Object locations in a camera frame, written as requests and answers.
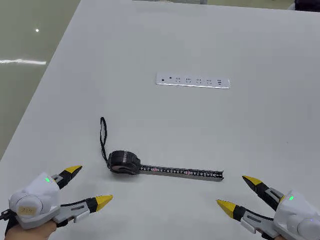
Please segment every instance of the sticker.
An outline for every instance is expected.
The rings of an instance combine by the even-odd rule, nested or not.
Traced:
[[[20,206],[18,209],[17,214],[18,215],[29,215],[34,216],[36,215],[37,208],[36,207],[30,207],[30,206]]]

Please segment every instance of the electrical outlet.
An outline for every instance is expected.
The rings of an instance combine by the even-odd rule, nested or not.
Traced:
[[[158,72],[155,83],[158,85],[174,85],[187,87],[229,89],[230,80],[228,78],[203,77],[196,75],[173,74]]]

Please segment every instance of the floor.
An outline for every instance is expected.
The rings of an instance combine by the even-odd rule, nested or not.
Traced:
[[[201,0],[180,1],[197,3]],[[211,5],[274,9],[287,9],[293,2],[206,1]],[[80,0],[0,1],[0,159],[79,2]]]

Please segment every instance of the white tabletop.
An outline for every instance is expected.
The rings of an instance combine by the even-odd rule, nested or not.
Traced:
[[[52,240],[257,239],[216,204],[272,216],[241,175],[320,207],[319,29],[310,12],[82,0],[0,162],[0,206],[42,171],[83,165],[62,202],[114,199]],[[226,77],[231,89],[155,85],[157,72]],[[108,153],[225,179],[114,176],[101,116]]]

